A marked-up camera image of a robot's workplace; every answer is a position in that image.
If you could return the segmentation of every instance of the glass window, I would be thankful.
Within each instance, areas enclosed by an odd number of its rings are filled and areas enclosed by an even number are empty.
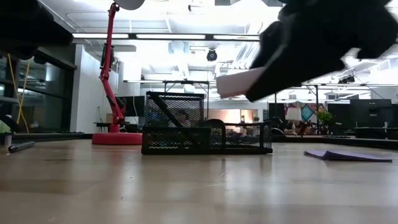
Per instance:
[[[22,98],[23,89],[18,89]],[[25,90],[22,111],[30,133],[50,133],[62,131],[63,100],[61,98]],[[21,131],[25,131],[25,123],[19,121]]]
[[[4,96],[4,85],[0,84],[0,96]]]
[[[0,78],[6,78],[7,58],[0,55]]]
[[[34,59],[21,60],[19,69],[19,84],[25,82],[27,64],[29,65],[29,74],[27,75],[27,85],[43,89],[53,94],[63,95],[65,86],[66,72],[51,63],[36,63]]]

